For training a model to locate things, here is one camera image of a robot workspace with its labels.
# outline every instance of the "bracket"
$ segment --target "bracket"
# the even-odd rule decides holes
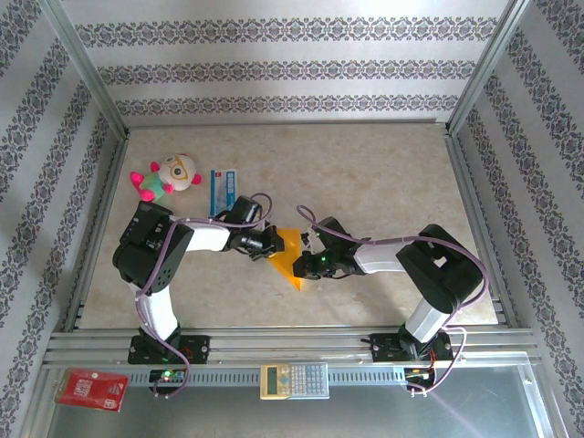
[[[205,365],[209,357],[210,339],[202,335],[181,335],[178,350],[193,365]],[[130,365],[180,365],[183,361],[175,355],[168,357],[167,354],[153,349],[146,338],[137,335],[131,339],[128,363]]]
[[[369,339],[363,340],[370,344],[373,362],[411,362],[414,358],[402,348],[401,338],[402,335],[398,333],[373,333]],[[436,353],[436,360],[454,358],[450,337],[446,332],[438,332],[431,349]]]

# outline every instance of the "robotic arm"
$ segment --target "robotic arm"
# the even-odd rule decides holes
[[[266,223],[269,213],[254,222],[261,211],[260,203],[240,196],[231,211],[220,213],[212,221],[187,223],[158,204],[139,203],[114,253],[113,265],[136,297],[140,333],[152,356],[167,360],[173,356],[157,338],[175,349],[179,346],[181,328],[172,310],[170,283],[185,252],[233,249],[257,260],[284,251],[276,226]],[[229,228],[221,225],[220,219]],[[255,229],[259,223],[267,226]],[[151,281],[153,271],[157,274]]]
[[[113,265],[135,294],[142,344],[153,360],[149,363],[176,362],[178,358],[187,362],[178,353],[181,327],[172,311],[169,289],[185,252],[233,249],[256,261],[285,250],[276,226],[266,222],[271,201],[269,211],[256,220],[262,214],[262,206],[253,198],[240,196],[231,211],[207,221],[178,219],[155,203],[140,202],[120,239]],[[488,286],[480,261],[439,225],[426,226],[418,236],[373,242],[351,237],[333,217],[317,223],[302,209],[308,209],[298,207],[313,224],[325,249],[317,254],[303,252],[293,265],[295,276],[340,279],[380,271],[405,271],[422,293],[420,304],[397,336],[381,334],[378,339],[373,334],[367,340],[374,360],[376,354],[380,357],[380,347],[390,351],[386,356],[391,361],[427,358],[430,349],[439,343],[437,340],[443,345],[448,342],[441,328],[464,306],[482,280],[482,290]]]

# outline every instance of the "calculator keypad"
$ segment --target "calculator keypad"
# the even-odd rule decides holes
[[[290,365],[292,397],[328,397],[329,371],[326,363]]]

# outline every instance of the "calculator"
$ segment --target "calculator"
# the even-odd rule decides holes
[[[260,399],[314,400],[329,397],[326,362],[292,362],[262,365]]]

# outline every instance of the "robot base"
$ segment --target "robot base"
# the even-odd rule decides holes
[[[180,328],[175,331],[166,341],[179,350],[190,363],[206,364],[211,338],[201,335],[181,335]],[[128,363],[131,365],[182,365],[183,361],[140,330],[140,335],[131,339]]]
[[[369,339],[363,339],[363,341],[370,344],[373,362],[410,362],[418,359],[403,348],[403,335],[401,333],[373,333]],[[454,358],[450,337],[443,331],[438,332],[424,346],[418,346],[418,351],[421,352],[419,359],[429,358],[431,350],[436,354],[436,360],[450,361]]]

